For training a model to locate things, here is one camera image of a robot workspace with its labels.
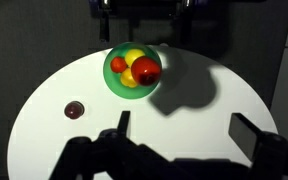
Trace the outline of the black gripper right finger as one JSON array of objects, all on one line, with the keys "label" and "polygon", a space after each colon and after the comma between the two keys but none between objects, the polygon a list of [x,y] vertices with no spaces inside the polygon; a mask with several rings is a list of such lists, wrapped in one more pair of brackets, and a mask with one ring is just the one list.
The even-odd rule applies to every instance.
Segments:
[{"label": "black gripper right finger", "polygon": [[251,161],[247,180],[282,180],[288,176],[288,140],[262,131],[241,113],[233,113],[229,136]]}]

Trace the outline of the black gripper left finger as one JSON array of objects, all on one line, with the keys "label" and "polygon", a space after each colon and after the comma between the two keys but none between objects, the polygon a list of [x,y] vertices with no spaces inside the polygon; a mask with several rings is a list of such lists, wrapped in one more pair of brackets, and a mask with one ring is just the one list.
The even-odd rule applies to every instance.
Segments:
[{"label": "black gripper left finger", "polygon": [[167,180],[169,162],[146,145],[126,137],[130,112],[121,113],[116,129],[67,141],[49,180],[94,180],[106,172],[113,180]]}]

